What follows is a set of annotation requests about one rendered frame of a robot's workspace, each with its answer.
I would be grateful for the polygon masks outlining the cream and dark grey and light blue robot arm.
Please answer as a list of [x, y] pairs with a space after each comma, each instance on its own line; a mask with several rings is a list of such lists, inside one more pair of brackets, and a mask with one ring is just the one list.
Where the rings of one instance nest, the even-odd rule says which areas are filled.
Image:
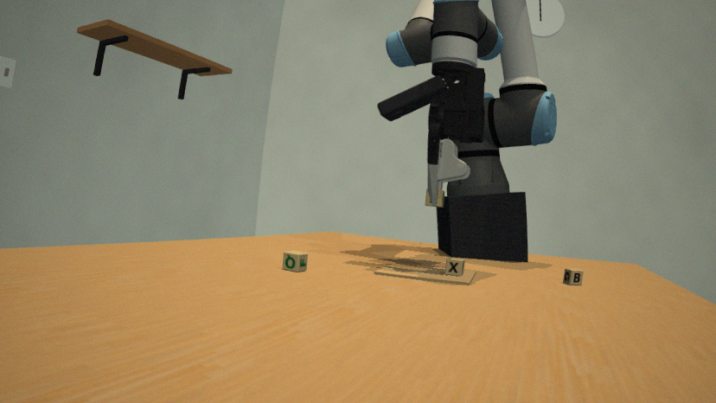
[[[477, 67], [477, 59], [488, 61], [501, 54], [500, 98], [484, 93], [483, 142], [452, 139], [458, 158], [470, 166], [470, 175], [448, 182], [447, 196], [509, 193], [499, 148], [547, 144], [556, 132], [555, 98], [539, 79], [526, 0], [491, 0], [495, 24], [478, 2], [419, 0], [406, 28], [391, 33], [386, 41], [387, 54], [397, 67], [439, 61]], [[429, 105], [432, 97], [447, 90], [438, 75], [377, 106], [382, 117], [394, 121]]]

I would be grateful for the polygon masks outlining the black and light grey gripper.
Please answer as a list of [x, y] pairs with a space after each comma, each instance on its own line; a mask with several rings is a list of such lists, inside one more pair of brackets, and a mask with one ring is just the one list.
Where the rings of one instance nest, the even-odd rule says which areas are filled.
[[[462, 62], [439, 61], [432, 64], [432, 74], [440, 75], [448, 87], [430, 99], [428, 116], [427, 190], [432, 206], [436, 207], [443, 182], [470, 175], [469, 165], [457, 157], [457, 146], [451, 139], [460, 143], [483, 142], [485, 72], [484, 68]], [[459, 82], [453, 83], [456, 80]]]

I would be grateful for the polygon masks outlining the beige letter block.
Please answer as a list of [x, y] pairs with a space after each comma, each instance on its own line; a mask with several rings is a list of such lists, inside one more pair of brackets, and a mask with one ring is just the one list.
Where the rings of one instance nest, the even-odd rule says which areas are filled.
[[[430, 196], [429, 196], [429, 193], [428, 193], [428, 190], [426, 190], [425, 205], [426, 205], [426, 206], [433, 207], [433, 206], [432, 206], [431, 199], [430, 199]], [[443, 191], [443, 190], [439, 190], [439, 191], [438, 191], [437, 207], [442, 208], [443, 206], [444, 206], [444, 191]]]
[[583, 270], [577, 268], [565, 268], [563, 283], [567, 285], [582, 285]]
[[445, 275], [462, 276], [464, 270], [465, 259], [452, 258], [446, 259]]
[[283, 270], [291, 272], [307, 271], [308, 253], [286, 251], [283, 257]]

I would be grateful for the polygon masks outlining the tan square mat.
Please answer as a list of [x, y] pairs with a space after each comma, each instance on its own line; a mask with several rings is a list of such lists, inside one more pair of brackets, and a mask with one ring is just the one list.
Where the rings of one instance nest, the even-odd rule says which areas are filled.
[[399, 262], [395, 262], [374, 272], [376, 275], [397, 278], [410, 278], [456, 285], [470, 285], [476, 271], [463, 270], [463, 275], [460, 277], [445, 275], [444, 273], [445, 268], [443, 267], [414, 265]]

